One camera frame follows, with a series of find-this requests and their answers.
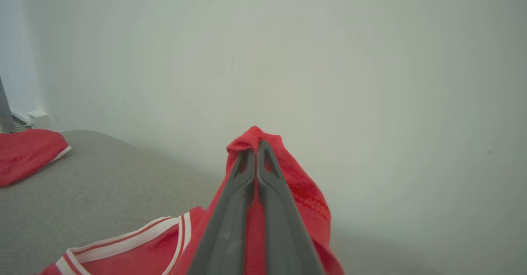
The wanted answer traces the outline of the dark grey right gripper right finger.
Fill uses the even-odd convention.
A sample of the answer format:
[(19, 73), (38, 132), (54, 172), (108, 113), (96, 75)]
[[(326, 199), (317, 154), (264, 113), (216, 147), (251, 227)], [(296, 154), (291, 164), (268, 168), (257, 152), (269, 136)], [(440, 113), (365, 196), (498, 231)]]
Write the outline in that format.
[(267, 275), (326, 275), (271, 144), (257, 151), (259, 199), (265, 209)]

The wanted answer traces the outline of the grey fabric sofa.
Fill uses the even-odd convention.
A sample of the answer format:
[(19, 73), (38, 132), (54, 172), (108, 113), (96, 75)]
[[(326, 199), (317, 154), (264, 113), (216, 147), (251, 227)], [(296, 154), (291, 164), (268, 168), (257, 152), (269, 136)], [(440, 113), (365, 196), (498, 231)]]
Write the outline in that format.
[(226, 175), (215, 182), (98, 132), (61, 135), (70, 151), (0, 187), (0, 275), (39, 275), (72, 247), (207, 208)]

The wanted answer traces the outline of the grey metal bar with caster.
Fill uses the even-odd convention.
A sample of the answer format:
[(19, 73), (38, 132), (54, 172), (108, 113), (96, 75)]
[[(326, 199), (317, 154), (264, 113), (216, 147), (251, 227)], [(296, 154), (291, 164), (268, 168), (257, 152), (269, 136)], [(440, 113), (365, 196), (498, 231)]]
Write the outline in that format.
[(11, 109), (8, 104), (5, 88), (0, 77), (0, 134), (17, 131)]

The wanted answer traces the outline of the red Bulls 23 jersey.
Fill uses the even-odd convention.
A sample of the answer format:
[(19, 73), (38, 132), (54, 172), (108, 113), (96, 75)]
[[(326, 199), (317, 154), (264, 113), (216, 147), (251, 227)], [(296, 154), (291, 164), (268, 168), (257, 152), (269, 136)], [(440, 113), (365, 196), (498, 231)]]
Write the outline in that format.
[(68, 249), (39, 275), (187, 275), (207, 223), (237, 155), (255, 156), (254, 200), (247, 213), (244, 275), (267, 275), (265, 209), (259, 199), (257, 151), (271, 144), (326, 275), (345, 275), (330, 246), (331, 211), (321, 190), (286, 149), (282, 138), (254, 126), (227, 146), (226, 175), (207, 208), (197, 206), (179, 217), (162, 217), (113, 239)]

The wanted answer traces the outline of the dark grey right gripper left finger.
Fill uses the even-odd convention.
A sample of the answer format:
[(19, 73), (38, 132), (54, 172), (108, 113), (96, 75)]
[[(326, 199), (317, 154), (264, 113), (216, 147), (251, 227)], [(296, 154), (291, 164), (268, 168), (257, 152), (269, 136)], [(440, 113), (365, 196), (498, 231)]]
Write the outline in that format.
[(238, 153), (187, 275), (244, 275), (247, 213), (254, 200), (255, 156)]

